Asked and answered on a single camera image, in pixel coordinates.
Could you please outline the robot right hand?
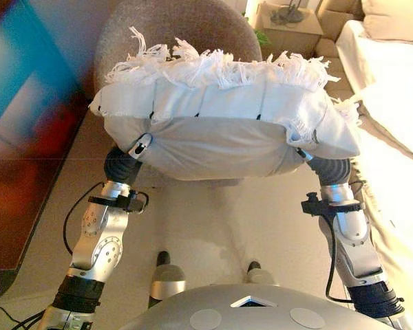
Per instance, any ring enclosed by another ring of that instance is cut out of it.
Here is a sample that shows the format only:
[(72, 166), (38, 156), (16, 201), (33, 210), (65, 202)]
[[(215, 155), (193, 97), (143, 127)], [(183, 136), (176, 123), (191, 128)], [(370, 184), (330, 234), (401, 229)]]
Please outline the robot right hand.
[(297, 153), (318, 176), (321, 186), (348, 183), (352, 170), (350, 159), (325, 159), (296, 148)]

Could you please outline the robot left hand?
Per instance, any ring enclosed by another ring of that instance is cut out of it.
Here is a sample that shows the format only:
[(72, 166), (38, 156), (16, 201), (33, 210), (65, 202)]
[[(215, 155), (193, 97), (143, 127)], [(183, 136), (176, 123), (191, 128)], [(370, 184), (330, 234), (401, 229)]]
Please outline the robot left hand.
[(152, 135), (145, 133), (128, 151), (122, 151), (118, 146), (113, 146), (104, 163), (107, 180), (132, 186), (142, 166), (143, 155), (152, 140)]

